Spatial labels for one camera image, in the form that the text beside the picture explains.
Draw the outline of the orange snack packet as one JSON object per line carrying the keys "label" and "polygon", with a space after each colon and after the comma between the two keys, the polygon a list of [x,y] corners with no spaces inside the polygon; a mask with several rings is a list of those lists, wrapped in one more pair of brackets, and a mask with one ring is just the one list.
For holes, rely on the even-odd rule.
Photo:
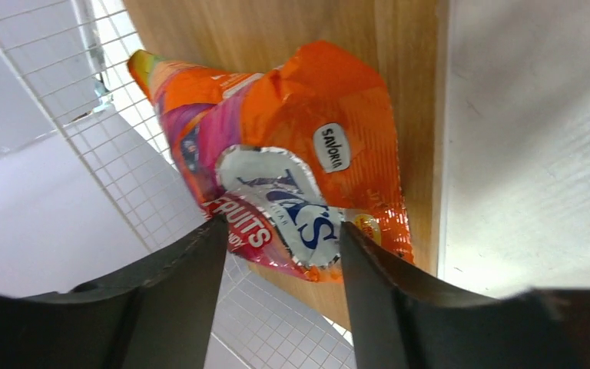
{"label": "orange snack packet", "polygon": [[268,73],[236,73],[145,50],[127,62],[171,157],[231,253],[311,282],[338,281],[340,232],[413,261],[385,81],[325,41]]}

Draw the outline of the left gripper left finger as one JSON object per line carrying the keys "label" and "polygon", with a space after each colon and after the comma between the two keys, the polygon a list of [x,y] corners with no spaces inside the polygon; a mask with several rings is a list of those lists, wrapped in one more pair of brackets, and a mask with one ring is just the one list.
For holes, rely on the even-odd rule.
{"label": "left gripper left finger", "polygon": [[202,368],[227,235],[215,217],[69,292],[0,295],[0,368]]}

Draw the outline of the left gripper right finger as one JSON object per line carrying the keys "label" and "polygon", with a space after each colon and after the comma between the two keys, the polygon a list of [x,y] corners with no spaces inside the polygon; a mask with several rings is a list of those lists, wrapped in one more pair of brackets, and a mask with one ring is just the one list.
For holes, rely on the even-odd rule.
{"label": "left gripper right finger", "polygon": [[487,297],[390,254],[349,222],[340,250],[359,368],[590,368],[590,289]]}

